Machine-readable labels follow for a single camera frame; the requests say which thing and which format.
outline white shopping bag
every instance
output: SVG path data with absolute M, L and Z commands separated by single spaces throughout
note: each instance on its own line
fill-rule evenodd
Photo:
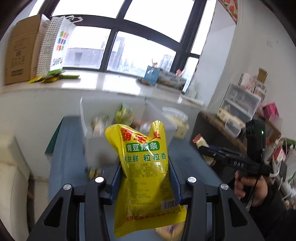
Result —
M 63 67 L 69 38 L 76 27 L 74 23 L 82 21 L 82 18 L 78 17 L 78 21 L 71 22 L 70 20 L 74 18 L 73 15 L 52 17 L 42 41 L 38 58 L 37 76 L 47 76 L 48 71 Z

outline colorful logo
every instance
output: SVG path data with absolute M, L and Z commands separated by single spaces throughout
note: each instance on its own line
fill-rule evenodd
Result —
M 61 50 L 64 50 L 64 45 L 66 44 L 66 40 L 68 38 L 69 34 L 64 32 L 64 31 L 61 31 L 60 34 L 59 34 L 59 39 L 57 41 L 57 51 L 61 51 Z

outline white chair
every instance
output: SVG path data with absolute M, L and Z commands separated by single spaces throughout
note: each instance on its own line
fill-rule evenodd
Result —
M 0 219 L 15 241 L 26 241 L 30 170 L 13 135 L 0 134 Z

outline silver screw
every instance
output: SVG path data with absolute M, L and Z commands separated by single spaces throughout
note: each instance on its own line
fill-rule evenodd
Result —
M 101 183 L 101 182 L 103 182 L 104 181 L 104 178 L 103 177 L 97 177 L 96 179 L 95 179 L 95 182 L 96 183 Z
M 190 183 L 194 183 L 194 182 L 196 182 L 196 178 L 195 177 L 189 177 L 189 178 L 187 178 L 187 181 L 190 182 Z
M 65 185 L 63 186 L 63 189 L 64 189 L 64 190 L 69 190 L 71 187 L 72 187 L 71 184 L 65 184 Z
M 227 184 L 225 184 L 225 183 L 222 183 L 222 184 L 220 185 L 220 187 L 221 187 L 223 190 L 227 190 L 227 189 L 229 188 L 229 186 L 228 186 Z

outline window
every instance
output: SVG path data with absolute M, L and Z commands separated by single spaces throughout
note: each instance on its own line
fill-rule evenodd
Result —
M 183 88 L 183 92 L 186 92 L 186 90 L 191 82 L 191 79 L 192 79 L 192 76 L 195 72 L 195 68 L 197 66 L 197 63 L 198 63 L 198 58 L 192 58 L 192 57 L 189 57 L 186 62 L 185 69 L 184 69 L 185 71 L 182 74 L 182 77 L 185 78 L 187 81 L 186 81 L 185 86 Z
M 200 26 L 198 28 L 191 53 L 201 54 L 203 46 L 205 45 L 205 41 L 207 38 L 207 34 L 209 32 L 211 22 L 213 19 L 213 14 L 216 6 L 216 0 L 207 0 L 204 13 L 202 15 L 202 19 L 200 22 Z
M 77 26 L 70 37 L 65 66 L 99 69 L 110 31 Z
M 44 3 L 45 0 L 37 0 L 37 2 L 35 3 L 34 7 L 32 8 L 29 17 L 35 16 L 38 14 L 42 4 Z
M 193 4 L 193 0 L 133 0 L 124 19 L 180 42 Z
M 97 15 L 116 18 L 124 0 L 60 0 L 52 16 Z
M 147 66 L 170 70 L 176 52 L 153 41 L 132 34 L 118 32 L 107 70 L 144 77 Z
M 152 61 L 191 79 L 216 0 L 37 0 L 46 16 L 83 21 L 69 38 L 64 63 L 144 76 Z

